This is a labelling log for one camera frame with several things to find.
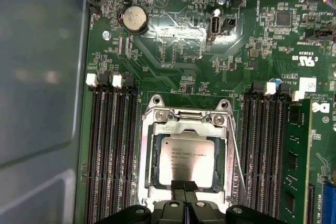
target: sticker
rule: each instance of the sticker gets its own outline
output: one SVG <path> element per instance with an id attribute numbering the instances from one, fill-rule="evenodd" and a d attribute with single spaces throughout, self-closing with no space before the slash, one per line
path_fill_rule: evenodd
<path id="1" fill-rule="evenodd" d="M 327 117 L 327 116 L 324 116 L 324 117 L 322 118 L 322 122 L 323 122 L 323 123 L 329 123 L 329 121 L 330 121 L 330 119 L 329 119 L 329 117 Z"/>
<path id="2" fill-rule="evenodd" d="M 316 92 L 316 78 L 300 77 L 299 90 L 305 92 Z"/>

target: motherboard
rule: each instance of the motherboard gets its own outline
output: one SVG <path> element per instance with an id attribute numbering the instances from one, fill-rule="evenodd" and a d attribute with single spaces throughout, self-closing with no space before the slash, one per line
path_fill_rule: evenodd
<path id="1" fill-rule="evenodd" d="M 92 8 L 75 223 L 153 210 L 172 180 L 223 212 L 332 223 L 335 42 L 336 15 L 315 0 Z"/>

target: cpu socket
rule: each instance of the cpu socket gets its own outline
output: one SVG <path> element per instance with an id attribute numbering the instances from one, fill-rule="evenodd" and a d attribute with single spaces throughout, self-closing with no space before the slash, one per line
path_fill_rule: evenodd
<path id="1" fill-rule="evenodd" d="M 171 108 L 154 95 L 142 118 L 139 202 L 171 199 L 171 180 L 195 181 L 199 200 L 232 200 L 236 123 L 227 99 L 213 110 Z"/>

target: blue connector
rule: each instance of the blue connector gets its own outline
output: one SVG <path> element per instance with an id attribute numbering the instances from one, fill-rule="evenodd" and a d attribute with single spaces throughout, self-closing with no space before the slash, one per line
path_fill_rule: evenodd
<path id="1" fill-rule="evenodd" d="M 328 183 L 323 185 L 322 223 L 336 224 L 336 187 Z"/>

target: white slot latch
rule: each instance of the white slot latch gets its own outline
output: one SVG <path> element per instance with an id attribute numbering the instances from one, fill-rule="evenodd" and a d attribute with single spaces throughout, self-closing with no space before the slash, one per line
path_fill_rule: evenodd
<path id="1" fill-rule="evenodd" d="M 266 82 L 264 88 L 264 95 L 272 95 L 277 92 L 277 85 L 275 82 Z"/>
<path id="2" fill-rule="evenodd" d="M 121 87 L 122 87 L 122 76 L 120 74 L 113 76 L 112 86 L 114 86 L 115 88 L 121 89 Z"/>
<path id="3" fill-rule="evenodd" d="M 91 87 L 96 87 L 98 85 L 97 75 L 95 73 L 88 73 L 86 75 L 86 84 Z"/>
<path id="4" fill-rule="evenodd" d="M 297 91 L 294 91 L 293 94 L 292 94 L 292 101 L 293 102 L 297 102 L 299 100 L 302 100 L 305 98 L 305 91 L 303 90 L 297 90 Z"/>

